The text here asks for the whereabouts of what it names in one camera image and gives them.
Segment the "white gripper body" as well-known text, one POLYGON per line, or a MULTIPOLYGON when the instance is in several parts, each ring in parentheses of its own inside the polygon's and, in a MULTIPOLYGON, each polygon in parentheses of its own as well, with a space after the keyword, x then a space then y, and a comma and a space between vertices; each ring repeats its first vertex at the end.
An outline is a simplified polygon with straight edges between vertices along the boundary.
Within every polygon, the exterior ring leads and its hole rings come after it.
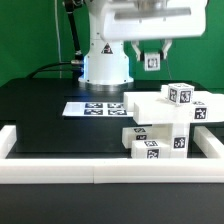
POLYGON ((201 36, 208 0, 110 0, 100 12, 100 34, 110 41, 201 36))

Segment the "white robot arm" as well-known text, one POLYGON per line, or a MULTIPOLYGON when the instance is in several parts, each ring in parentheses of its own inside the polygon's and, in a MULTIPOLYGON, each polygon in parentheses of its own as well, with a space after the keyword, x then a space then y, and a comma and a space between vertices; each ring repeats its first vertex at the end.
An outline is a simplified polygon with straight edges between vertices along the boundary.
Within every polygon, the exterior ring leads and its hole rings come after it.
POLYGON ((85 0, 90 22, 90 50, 79 83, 95 91, 131 86, 129 41, 144 69, 160 68, 176 38, 205 32, 208 0, 85 0))

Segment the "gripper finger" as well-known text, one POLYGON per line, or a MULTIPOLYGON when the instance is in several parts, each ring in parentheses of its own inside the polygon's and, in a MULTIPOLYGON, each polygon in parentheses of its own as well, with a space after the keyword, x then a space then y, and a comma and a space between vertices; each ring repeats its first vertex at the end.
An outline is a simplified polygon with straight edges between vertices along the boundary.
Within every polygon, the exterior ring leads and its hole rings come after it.
POLYGON ((165 39, 164 43, 162 45, 162 49, 161 49, 161 58, 163 60, 166 60, 168 57, 168 51, 172 46, 172 40, 171 39, 165 39))
POLYGON ((144 53, 139 49, 139 41, 131 41, 131 46, 136 54, 136 60, 137 61, 143 61, 144 60, 144 53))

